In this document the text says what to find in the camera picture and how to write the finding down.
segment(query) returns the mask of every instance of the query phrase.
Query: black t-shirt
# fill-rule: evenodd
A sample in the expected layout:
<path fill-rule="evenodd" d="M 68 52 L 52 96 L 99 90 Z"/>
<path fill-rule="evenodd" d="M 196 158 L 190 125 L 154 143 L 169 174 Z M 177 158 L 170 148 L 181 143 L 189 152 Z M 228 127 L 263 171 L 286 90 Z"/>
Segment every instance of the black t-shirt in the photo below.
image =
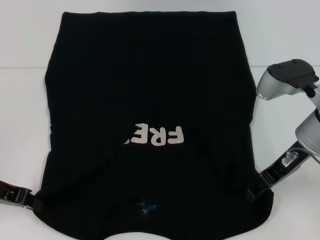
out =
<path fill-rule="evenodd" d="M 81 240 L 222 240 L 269 216 L 235 12 L 64 13 L 45 76 L 51 152 L 36 215 Z"/>

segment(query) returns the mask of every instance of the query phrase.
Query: black fabric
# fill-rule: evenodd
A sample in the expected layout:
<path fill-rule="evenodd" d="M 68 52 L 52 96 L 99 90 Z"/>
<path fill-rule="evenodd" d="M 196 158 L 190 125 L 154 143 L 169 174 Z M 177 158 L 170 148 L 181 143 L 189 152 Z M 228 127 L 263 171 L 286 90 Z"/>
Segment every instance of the black fabric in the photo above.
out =
<path fill-rule="evenodd" d="M 235 12 L 64 13 L 45 84 L 51 152 L 35 214 L 52 228 L 222 240 L 268 218 L 271 191 L 244 198 L 259 181 L 256 93 Z M 135 124 L 147 143 L 132 141 Z"/>

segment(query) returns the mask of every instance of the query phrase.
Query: white background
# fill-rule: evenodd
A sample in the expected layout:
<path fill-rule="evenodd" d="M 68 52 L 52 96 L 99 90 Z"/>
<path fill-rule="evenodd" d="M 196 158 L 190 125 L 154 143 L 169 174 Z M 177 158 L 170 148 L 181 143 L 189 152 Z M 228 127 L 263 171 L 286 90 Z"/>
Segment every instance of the white background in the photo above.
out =
<path fill-rule="evenodd" d="M 44 75 L 62 13 L 127 11 L 236 11 L 256 84 L 267 66 L 293 58 L 309 62 L 320 75 L 318 0 L 0 0 L 0 180 L 40 189 L 50 150 Z M 314 108 L 303 93 L 272 101 L 257 98 L 251 130 L 258 171 L 296 141 L 295 128 Z M 319 183 L 320 165 L 309 159 L 273 188 L 266 223 L 232 239 L 320 239 Z M 0 232 L 6 240 L 71 239 L 30 210 L 3 204 Z M 110 239 L 163 238 L 127 233 Z"/>

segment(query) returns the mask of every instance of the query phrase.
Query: white table surface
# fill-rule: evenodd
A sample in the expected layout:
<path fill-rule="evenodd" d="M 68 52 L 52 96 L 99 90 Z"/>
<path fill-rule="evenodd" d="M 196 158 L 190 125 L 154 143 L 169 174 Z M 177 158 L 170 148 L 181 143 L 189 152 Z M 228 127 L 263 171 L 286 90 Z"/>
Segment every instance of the white table surface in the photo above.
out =
<path fill-rule="evenodd" d="M 318 0 L 0 0 L 0 180 L 37 192 L 50 150 L 44 85 L 63 12 L 236 11 L 256 84 L 268 65 L 306 60 L 320 75 Z M 251 123 L 258 171 L 296 141 L 295 128 L 314 110 L 303 93 L 257 98 Z M 273 188 L 269 219 L 233 240 L 320 239 L 320 165 L 312 159 Z M 0 239 L 72 239 L 30 210 L 0 204 Z M 160 240 L 126 233 L 110 240 Z"/>

